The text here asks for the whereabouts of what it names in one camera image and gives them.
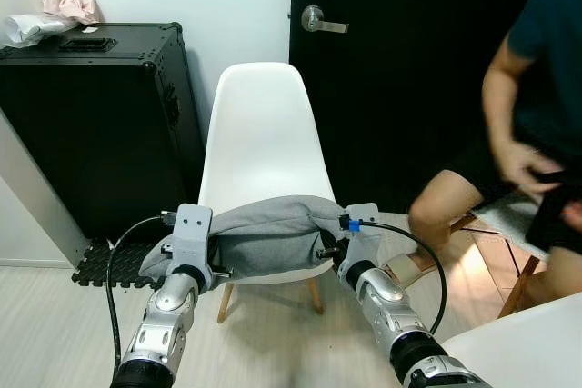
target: black door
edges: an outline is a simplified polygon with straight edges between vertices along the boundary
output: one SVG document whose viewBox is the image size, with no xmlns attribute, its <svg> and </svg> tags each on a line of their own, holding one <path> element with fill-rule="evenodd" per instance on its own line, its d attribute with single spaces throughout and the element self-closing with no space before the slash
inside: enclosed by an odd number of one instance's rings
<svg viewBox="0 0 582 388">
<path fill-rule="evenodd" d="M 483 129 L 483 75 L 525 1 L 292 0 L 290 62 L 340 204 L 404 212 Z M 347 33 L 307 32 L 310 5 Z"/>
</svg>

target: black rubber floor mat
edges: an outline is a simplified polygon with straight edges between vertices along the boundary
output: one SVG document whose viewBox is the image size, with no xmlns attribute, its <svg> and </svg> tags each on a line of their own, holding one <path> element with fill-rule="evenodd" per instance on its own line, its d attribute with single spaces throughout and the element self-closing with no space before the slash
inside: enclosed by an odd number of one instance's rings
<svg viewBox="0 0 582 388">
<path fill-rule="evenodd" d="M 154 290 L 159 289 L 165 278 L 160 278 L 155 282 L 150 277 L 139 275 L 139 267 L 147 253 L 152 250 L 164 236 L 169 234 L 171 229 L 161 225 L 149 226 L 142 232 L 127 237 L 123 241 L 115 254 L 113 264 L 112 280 L 114 286 L 120 284 L 122 288 L 143 288 L 146 285 Z M 103 286 L 105 283 L 105 272 L 107 261 L 109 260 L 109 243 L 106 239 L 95 239 L 85 251 L 85 258 L 77 266 L 77 273 L 71 279 L 81 286 Z"/>
</svg>

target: door handle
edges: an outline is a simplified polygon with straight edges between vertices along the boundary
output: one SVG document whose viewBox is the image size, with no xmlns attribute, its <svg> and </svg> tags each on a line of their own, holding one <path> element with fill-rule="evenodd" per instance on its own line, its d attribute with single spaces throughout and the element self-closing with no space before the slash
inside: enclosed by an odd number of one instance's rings
<svg viewBox="0 0 582 388">
<path fill-rule="evenodd" d="M 349 25 L 324 21 L 324 12 L 319 6 L 308 6 L 301 14 L 301 25 L 308 32 L 326 31 L 345 34 Z"/>
</svg>

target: baseboard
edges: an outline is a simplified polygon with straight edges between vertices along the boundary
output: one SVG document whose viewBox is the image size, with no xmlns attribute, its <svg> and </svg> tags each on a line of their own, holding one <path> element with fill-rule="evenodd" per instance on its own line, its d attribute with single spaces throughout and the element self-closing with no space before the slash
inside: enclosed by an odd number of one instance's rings
<svg viewBox="0 0 582 388">
<path fill-rule="evenodd" d="M 67 261 L 47 261 L 39 259 L 4 259 L 0 258 L 0 266 L 4 267 L 35 267 L 35 268 L 64 268 L 73 267 Z"/>
</svg>

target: dark blue t-shirt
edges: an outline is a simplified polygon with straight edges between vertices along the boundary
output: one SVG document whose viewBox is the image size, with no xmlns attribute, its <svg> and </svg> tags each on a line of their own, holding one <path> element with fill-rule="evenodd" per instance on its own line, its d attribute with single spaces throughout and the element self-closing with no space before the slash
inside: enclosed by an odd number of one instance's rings
<svg viewBox="0 0 582 388">
<path fill-rule="evenodd" d="M 520 94 L 517 126 L 582 156 L 582 0 L 528 0 L 508 44 L 519 56 L 542 59 L 551 79 L 549 88 Z"/>
</svg>

